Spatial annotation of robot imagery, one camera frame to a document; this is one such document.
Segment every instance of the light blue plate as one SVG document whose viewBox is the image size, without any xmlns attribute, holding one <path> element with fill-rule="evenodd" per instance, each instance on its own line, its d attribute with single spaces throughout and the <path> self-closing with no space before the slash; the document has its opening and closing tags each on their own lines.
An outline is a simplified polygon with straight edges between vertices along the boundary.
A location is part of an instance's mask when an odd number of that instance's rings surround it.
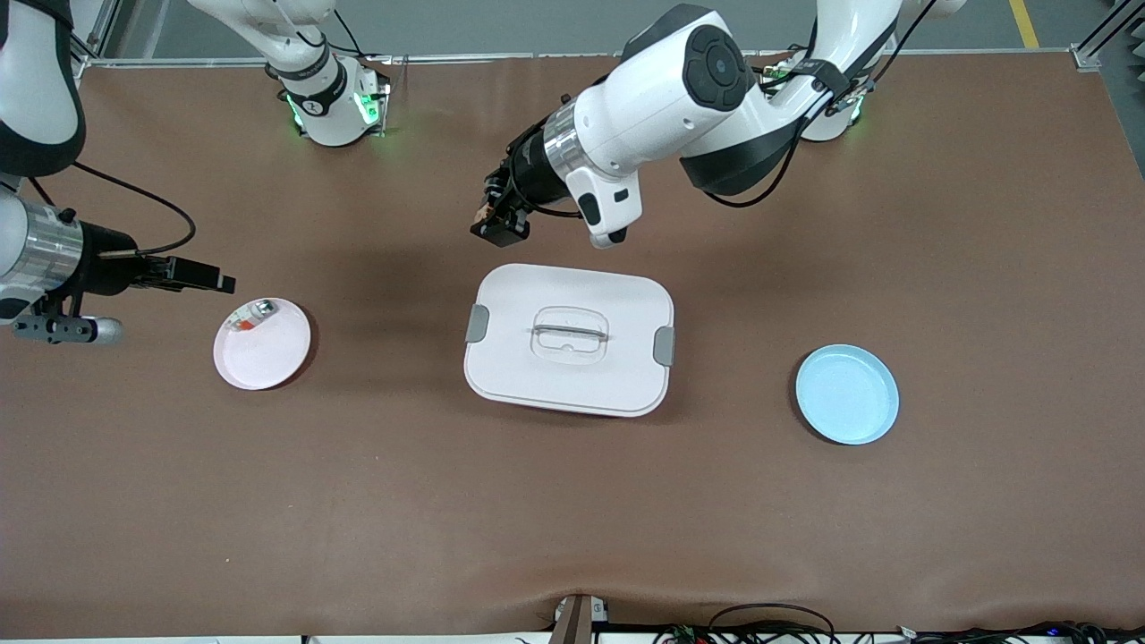
<svg viewBox="0 0 1145 644">
<path fill-rule="evenodd" d="M 899 415 L 891 370 L 851 345 L 828 345 L 808 355 L 795 378 L 795 395 L 811 426 L 844 445 L 878 440 Z"/>
</svg>

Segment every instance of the green led light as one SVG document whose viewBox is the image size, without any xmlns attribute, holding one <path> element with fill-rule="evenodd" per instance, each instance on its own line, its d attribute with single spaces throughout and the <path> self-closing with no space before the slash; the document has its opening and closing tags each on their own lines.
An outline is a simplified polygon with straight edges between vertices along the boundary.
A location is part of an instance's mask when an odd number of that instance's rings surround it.
<svg viewBox="0 0 1145 644">
<path fill-rule="evenodd" d="M 286 95 L 286 104 L 290 105 L 290 111 L 294 115 L 294 125 L 297 125 L 299 129 L 303 129 L 306 126 L 302 125 L 302 117 L 298 113 L 298 105 L 294 104 L 294 100 L 291 99 L 289 94 Z"/>
<path fill-rule="evenodd" d="M 362 112 L 362 120 L 364 120 L 366 125 L 378 123 L 381 117 L 378 115 L 378 108 L 374 107 L 377 101 L 371 99 L 369 95 L 363 96 L 361 94 L 355 94 L 354 96 L 358 100 L 358 111 Z"/>
<path fill-rule="evenodd" d="M 859 102 L 855 103 L 855 111 L 851 112 L 851 123 L 859 120 L 859 113 L 862 112 L 862 102 L 867 96 L 860 96 Z"/>
</svg>

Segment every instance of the small item on plate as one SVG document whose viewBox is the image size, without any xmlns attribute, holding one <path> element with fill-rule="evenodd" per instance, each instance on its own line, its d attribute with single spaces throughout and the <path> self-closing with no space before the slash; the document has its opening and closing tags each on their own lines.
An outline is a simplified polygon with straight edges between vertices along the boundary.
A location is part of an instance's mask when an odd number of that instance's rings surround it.
<svg viewBox="0 0 1145 644">
<path fill-rule="evenodd" d="M 275 303 L 268 299 L 256 299 L 244 304 L 235 313 L 231 313 L 230 317 L 227 319 L 227 325 L 234 331 L 250 331 L 275 313 L 278 313 Z"/>
</svg>

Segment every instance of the plate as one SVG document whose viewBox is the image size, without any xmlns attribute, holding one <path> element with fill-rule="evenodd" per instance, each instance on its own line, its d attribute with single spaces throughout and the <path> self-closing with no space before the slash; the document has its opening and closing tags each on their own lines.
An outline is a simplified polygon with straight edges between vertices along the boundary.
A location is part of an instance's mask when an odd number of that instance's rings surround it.
<svg viewBox="0 0 1145 644">
<path fill-rule="evenodd" d="M 215 369 L 240 390 L 278 386 L 298 371 L 310 351 L 310 321 L 294 303 L 269 299 L 278 312 L 250 331 L 235 331 L 226 321 L 215 335 Z"/>
<path fill-rule="evenodd" d="M 851 345 L 816 350 L 799 367 L 796 399 L 819 433 L 843 445 L 878 440 L 899 415 L 899 387 L 886 364 Z"/>
</svg>

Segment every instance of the yellow floor line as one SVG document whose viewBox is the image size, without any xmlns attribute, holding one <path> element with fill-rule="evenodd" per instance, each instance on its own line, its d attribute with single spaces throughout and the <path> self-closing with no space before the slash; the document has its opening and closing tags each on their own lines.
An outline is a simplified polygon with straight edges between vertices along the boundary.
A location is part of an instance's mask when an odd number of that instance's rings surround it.
<svg viewBox="0 0 1145 644">
<path fill-rule="evenodd" d="M 1026 10 L 1026 0 L 1010 0 L 1010 10 L 1013 11 L 1013 22 L 1018 23 L 1018 32 L 1021 33 L 1021 44 L 1027 49 L 1037 49 L 1037 34 L 1034 33 L 1034 23 L 1029 22 L 1029 11 Z"/>
</svg>

